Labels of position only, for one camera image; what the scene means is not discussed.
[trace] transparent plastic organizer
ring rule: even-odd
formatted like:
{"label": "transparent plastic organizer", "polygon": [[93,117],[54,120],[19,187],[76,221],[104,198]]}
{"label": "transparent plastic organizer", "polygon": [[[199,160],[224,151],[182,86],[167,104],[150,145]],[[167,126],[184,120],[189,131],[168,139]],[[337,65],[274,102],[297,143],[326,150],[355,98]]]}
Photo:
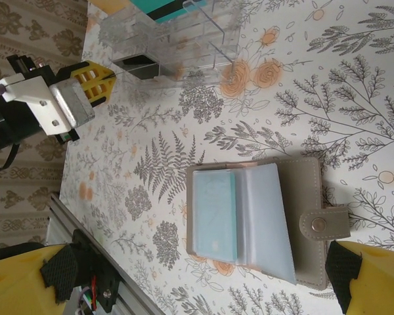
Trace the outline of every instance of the transparent plastic organizer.
{"label": "transparent plastic organizer", "polygon": [[[181,86],[194,76],[201,84],[231,79],[242,0],[187,0],[183,7],[186,14],[161,24],[133,5],[100,23],[101,38],[112,47],[112,62],[138,77],[139,87]],[[126,66],[129,61],[122,61],[131,58],[147,62]]]}

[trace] card holder wallet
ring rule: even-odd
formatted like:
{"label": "card holder wallet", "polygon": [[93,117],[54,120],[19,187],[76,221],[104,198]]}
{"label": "card holder wallet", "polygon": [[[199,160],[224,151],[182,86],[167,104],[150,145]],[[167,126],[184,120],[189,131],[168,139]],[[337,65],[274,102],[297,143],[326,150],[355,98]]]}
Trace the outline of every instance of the card holder wallet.
{"label": "card holder wallet", "polygon": [[[324,290],[327,285],[326,241],[350,236],[349,214],[345,207],[322,208],[320,164],[314,157],[210,163],[189,167],[187,169],[187,212],[189,213],[187,253],[196,254],[193,249],[193,172],[242,169],[272,163],[277,166],[280,179],[296,282],[317,290]],[[274,242],[275,239],[264,241],[266,243]]]}

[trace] floral tablecloth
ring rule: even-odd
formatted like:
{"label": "floral tablecloth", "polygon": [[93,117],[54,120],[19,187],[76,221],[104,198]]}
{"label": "floral tablecloth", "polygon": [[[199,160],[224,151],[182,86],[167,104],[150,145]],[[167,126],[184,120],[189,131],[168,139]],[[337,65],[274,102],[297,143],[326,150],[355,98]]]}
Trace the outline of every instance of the floral tablecloth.
{"label": "floral tablecloth", "polygon": [[[94,21],[83,58],[109,66]],[[241,22],[230,85],[139,92],[119,75],[68,146],[61,199],[166,314],[341,314],[330,287],[188,255],[184,170],[315,156],[351,240],[394,251],[394,0],[247,0]]]}

